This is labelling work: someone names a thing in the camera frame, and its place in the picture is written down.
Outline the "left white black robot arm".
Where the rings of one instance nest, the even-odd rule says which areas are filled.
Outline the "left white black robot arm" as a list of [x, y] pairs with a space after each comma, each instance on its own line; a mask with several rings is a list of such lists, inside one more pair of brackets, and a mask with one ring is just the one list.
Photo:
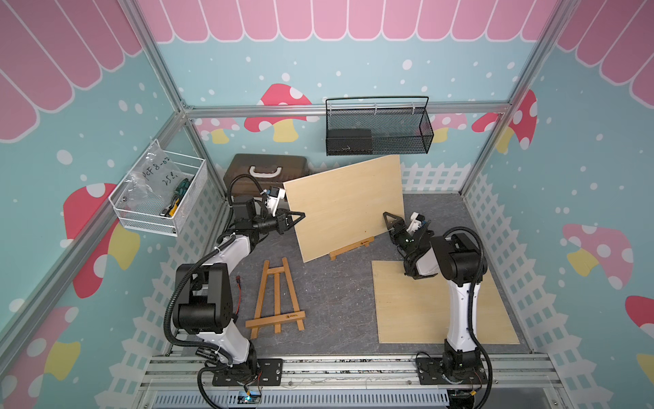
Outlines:
[[[247, 179], [261, 198], [233, 197], [232, 187]], [[253, 383], [262, 372], [255, 348], [238, 330], [230, 274], [272, 232], [283, 234], [305, 218], [303, 212], [281, 209], [282, 187], [264, 188], [250, 174], [229, 185], [228, 226], [213, 249], [175, 273], [175, 290], [163, 318], [163, 334], [175, 346], [194, 348], [204, 369], [240, 383]]]

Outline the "wooden easel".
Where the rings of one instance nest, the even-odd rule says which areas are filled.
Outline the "wooden easel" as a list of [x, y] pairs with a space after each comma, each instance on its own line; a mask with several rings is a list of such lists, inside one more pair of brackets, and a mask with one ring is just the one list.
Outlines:
[[267, 327], [272, 327], [275, 334], [281, 334], [286, 324], [294, 324], [299, 332], [303, 332], [306, 318], [306, 312], [300, 307], [288, 258], [283, 257], [277, 267], [266, 260], [254, 316], [245, 322], [250, 340], [258, 339], [262, 329]]
[[344, 246], [342, 248], [339, 248], [339, 249], [337, 249], [337, 250], [335, 250], [333, 252], [330, 252], [329, 253], [330, 260], [335, 261], [335, 260], [337, 260], [337, 257], [339, 257], [339, 256], [341, 256], [341, 255], [343, 255], [345, 253], [357, 250], [360, 247], [369, 247], [371, 245], [371, 243], [374, 242], [374, 240], [375, 240], [374, 237], [369, 237], [369, 238], [366, 238], [364, 240], [359, 240], [359, 241], [357, 241], [355, 243], [352, 243], [350, 245], [346, 245], [346, 246]]

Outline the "plywood board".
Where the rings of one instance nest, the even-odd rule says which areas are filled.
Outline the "plywood board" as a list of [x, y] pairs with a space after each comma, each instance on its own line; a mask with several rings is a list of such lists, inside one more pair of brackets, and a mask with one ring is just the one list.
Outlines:
[[388, 155], [284, 184], [304, 262], [386, 233], [383, 214], [405, 214], [400, 157]]
[[[378, 340], [382, 344], [443, 344], [450, 325], [448, 282], [412, 279], [402, 262], [373, 261]], [[480, 288], [476, 336], [482, 344], [519, 344], [491, 273]]]

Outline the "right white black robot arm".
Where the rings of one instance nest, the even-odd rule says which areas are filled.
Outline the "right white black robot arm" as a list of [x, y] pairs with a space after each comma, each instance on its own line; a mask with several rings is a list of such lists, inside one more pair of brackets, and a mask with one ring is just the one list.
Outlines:
[[402, 216], [383, 212], [390, 240], [403, 260], [405, 275], [427, 279], [441, 275], [448, 284], [450, 327], [437, 373], [448, 383], [492, 373], [492, 364], [476, 336], [478, 294], [488, 265], [480, 236], [471, 228], [454, 227], [442, 235], [429, 228], [420, 213], [408, 223]]

